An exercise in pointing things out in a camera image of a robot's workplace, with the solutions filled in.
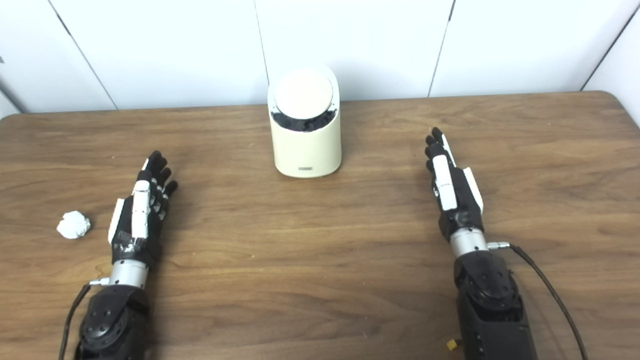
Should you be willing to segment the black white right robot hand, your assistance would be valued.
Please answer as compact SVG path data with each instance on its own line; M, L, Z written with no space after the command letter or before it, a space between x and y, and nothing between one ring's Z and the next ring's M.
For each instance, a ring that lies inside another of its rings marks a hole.
M483 199L473 171L457 166L448 139L438 127L432 128L425 143L426 169L438 202L438 227L443 237L450 241L459 230L485 231Z

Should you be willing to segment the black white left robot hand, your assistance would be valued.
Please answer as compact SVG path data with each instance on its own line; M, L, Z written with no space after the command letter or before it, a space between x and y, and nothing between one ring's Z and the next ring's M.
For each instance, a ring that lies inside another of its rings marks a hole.
M137 261L154 267L162 255L161 234L178 182L169 162L154 150L137 174L130 196L116 201L107 239L111 262Z

